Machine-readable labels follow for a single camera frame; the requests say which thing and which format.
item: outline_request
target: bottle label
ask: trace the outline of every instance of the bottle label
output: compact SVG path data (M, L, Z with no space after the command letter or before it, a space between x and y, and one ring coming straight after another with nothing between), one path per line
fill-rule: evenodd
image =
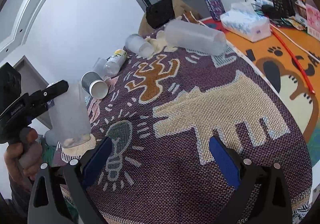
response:
M108 62L116 62L117 64L122 65L127 59L128 54L126 51L119 49L109 58Z

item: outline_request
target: cartoon desk mat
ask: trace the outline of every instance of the cartoon desk mat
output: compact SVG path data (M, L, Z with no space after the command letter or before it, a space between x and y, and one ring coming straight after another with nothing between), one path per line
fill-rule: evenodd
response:
M316 92L313 95L310 94L302 74L290 55L275 36L272 35L252 43L225 30L221 23L217 23L211 18L204 19L203 22L209 27L223 31L227 40L244 53L272 83L303 133L311 163L314 166L320 160L318 102L318 97L320 97L320 68L318 67L318 62L277 32L305 69L305 73ZM306 32L296 29L281 28L281 31L320 59L320 42L318 40Z

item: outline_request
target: gray paper cup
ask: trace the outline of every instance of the gray paper cup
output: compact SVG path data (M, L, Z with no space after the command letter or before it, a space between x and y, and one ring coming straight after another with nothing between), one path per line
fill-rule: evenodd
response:
M93 98L102 100L107 96L108 85L96 72L87 72L81 79L82 88Z

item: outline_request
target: tissue pack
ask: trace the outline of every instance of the tissue pack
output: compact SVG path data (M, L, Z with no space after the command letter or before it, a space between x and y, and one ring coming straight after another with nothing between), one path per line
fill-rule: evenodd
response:
M251 42L271 36L269 18L256 14L250 3L233 3L220 18L225 29Z

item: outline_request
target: white cable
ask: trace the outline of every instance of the white cable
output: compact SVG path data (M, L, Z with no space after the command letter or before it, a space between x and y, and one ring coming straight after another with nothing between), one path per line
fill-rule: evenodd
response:
M284 35L288 40L290 40L294 45L296 45L298 48L300 48L302 51L304 51L305 53L307 53L309 56L311 56L313 59L315 59L318 63L320 63L320 60L318 58L316 58L313 54L311 54L309 51L305 50L304 48L302 48L301 46L299 46L295 41L293 41L290 37L288 37L285 33L283 33L281 30L279 30L278 28L276 28L275 26L273 26L271 23L270 25L275 28L276 30L278 30L282 35Z

